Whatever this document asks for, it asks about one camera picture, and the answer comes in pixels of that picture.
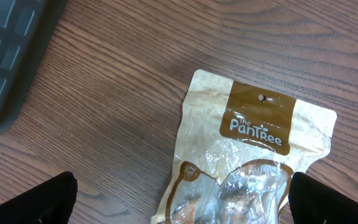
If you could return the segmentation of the beige brown snack pouch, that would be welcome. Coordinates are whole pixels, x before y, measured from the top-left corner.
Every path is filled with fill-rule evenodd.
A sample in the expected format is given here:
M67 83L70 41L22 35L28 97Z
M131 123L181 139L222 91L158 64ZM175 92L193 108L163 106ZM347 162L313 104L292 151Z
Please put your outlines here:
M197 70L152 223L277 223L293 175L329 154L336 119L333 110Z

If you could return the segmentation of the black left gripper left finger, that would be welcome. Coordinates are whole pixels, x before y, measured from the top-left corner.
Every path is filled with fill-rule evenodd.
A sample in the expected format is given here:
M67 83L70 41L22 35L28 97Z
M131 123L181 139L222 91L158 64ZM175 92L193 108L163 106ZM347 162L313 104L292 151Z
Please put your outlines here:
M77 192L74 175L63 172L0 204L0 223L67 224Z

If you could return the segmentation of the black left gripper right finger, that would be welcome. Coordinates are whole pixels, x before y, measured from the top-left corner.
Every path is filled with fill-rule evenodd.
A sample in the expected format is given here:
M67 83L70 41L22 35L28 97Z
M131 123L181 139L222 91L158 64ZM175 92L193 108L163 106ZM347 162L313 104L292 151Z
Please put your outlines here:
M288 194L295 224L356 224L358 202L302 173L294 173Z

